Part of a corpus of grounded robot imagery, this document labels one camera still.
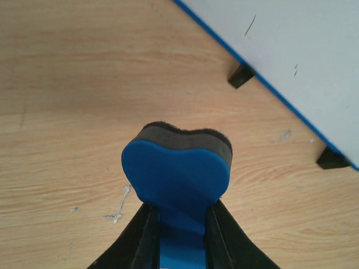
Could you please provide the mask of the small blue-framed whiteboard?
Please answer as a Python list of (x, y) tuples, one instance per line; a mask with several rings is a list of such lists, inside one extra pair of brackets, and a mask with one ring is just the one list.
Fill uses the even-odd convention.
[(358, 168), (357, 1), (178, 1)]

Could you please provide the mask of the blue whiteboard eraser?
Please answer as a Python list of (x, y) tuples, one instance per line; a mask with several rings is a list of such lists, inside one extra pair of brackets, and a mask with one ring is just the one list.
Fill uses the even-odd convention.
[(123, 171), (138, 198), (158, 209), (161, 268), (205, 268), (205, 216), (225, 193), (229, 139), (214, 129), (147, 124), (123, 149)]

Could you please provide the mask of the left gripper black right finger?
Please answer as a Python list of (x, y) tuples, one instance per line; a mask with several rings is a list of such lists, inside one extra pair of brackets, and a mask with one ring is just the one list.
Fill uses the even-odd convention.
[(250, 240), (220, 200), (207, 209), (204, 246), (207, 268), (279, 269)]

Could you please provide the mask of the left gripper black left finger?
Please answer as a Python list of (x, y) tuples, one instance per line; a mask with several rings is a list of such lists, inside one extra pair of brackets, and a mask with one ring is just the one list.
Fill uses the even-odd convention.
[(158, 209), (143, 203), (116, 241), (89, 268), (159, 268)]

